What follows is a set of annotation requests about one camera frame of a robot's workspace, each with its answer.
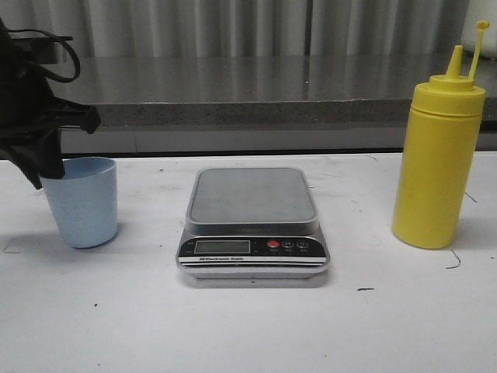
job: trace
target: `white table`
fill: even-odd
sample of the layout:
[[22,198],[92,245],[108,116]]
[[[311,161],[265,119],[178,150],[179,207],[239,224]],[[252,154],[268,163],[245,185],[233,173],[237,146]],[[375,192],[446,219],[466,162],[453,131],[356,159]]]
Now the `white table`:
[[[61,241],[43,191],[0,162],[0,371],[497,371],[497,153],[476,155],[457,237],[443,250],[390,232],[400,162],[119,159],[119,235],[87,250]],[[211,166],[303,169],[332,256],[328,274],[180,275],[191,187]]]

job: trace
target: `light blue cup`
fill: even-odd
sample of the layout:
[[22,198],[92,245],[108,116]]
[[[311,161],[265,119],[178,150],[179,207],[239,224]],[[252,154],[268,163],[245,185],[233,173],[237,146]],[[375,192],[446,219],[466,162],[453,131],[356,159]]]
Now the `light blue cup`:
[[40,177],[62,239],[78,249],[109,241],[117,232],[116,163],[85,157],[64,168],[62,179]]

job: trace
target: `black cable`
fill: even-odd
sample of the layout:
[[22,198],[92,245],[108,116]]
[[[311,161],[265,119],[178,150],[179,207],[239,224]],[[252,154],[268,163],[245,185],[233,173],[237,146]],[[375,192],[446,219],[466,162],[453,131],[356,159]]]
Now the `black cable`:
[[72,47],[63,39],[58,37],[57,35],[53,33],[49,33],[48,31],[43,31],[43,30],[35,30],[35,29],[21,29],[21,30],[10,30],[5,27],[0,27],[0,30],[4,30],[8,33],[25,33],[25,32],[34,32],[34,33],[42,33],[43,35],[52,38],[56,43],[59,43],[62,45],[62,47],[69,53],[71,56],[72,62],[75,66],[75,74],[73,75],[72,78],[66,78],[64,76],[60,76],[58,74],[55,74],[53,71],[50,71],[36,62],[33,61],[26,61],[26,63],[34,68],[35,70],[39,71],[41,74],[45,75],[47,78],[54,80],[55,82],[60,82],[60,83],[70,83],[73,80],[75,80],[80,72],[81,72],[81,63],[79,62],[78,55],[76,54],[75,50],[72,49]]

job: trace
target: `digital kitchen scale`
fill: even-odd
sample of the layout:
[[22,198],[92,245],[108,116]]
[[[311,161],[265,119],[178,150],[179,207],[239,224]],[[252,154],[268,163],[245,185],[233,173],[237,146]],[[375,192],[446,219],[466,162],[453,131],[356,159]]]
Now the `digital kitchen scale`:
[[329,253],[302,171],[200,171],[176,262],[197,278],[306,278],[326,270]]

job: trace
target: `condiment bottle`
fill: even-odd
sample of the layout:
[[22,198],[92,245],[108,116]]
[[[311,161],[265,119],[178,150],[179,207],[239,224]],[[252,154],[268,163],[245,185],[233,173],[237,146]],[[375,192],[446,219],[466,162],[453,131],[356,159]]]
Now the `condiment bottle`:
[[456,45],[446,74],[418,84],[412,98],[392,232],[424,249],[448,246],[459,220],[485,101],[474,74],[488,22],[477,28],[469,76]]

